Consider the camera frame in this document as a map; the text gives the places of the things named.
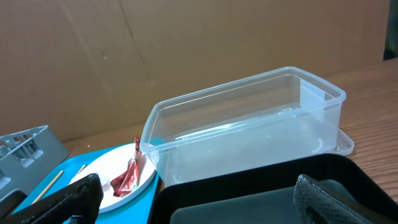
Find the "red sauce packet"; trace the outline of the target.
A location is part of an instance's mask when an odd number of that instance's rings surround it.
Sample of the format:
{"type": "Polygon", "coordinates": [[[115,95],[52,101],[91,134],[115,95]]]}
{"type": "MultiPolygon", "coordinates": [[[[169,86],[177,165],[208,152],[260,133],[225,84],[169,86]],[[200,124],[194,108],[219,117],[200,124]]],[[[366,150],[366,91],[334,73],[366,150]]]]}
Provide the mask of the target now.
{"type": "Polygon", "coordinates": [[[139,161],[142,156],[142,152],[140,150],[140,138],[134,137],[134,154],[133,157],[127,163],[127,170],[123,172],[121,175],[114,178],[110,185],[112,186],[114,193],[114,197],[120,197],[124,194],[129,194],[132,190],[138,186],[139,183],[139,161]]]}

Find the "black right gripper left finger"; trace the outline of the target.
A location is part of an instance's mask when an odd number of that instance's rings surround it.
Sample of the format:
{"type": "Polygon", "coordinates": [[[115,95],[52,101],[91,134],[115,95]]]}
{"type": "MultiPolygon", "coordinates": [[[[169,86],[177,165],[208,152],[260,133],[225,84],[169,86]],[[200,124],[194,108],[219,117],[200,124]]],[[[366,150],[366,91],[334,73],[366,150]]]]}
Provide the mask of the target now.
{"type": "Polygon", "coordinates": [[[1,219],[3,224],[94,224],[99,214],[103,189],[98,174],[92,173],[1,219]]]}

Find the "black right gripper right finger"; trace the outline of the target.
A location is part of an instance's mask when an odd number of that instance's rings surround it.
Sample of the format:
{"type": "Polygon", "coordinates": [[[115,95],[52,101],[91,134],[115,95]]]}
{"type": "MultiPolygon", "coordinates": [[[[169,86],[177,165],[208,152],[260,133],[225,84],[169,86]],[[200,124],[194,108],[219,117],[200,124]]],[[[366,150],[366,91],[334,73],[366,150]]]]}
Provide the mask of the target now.
{"type": "Polygon", "coordinates": [[[394,220],[368,209],[307,175],[297,178],[294,204],[301,223],[395,224],[394,220]]]}

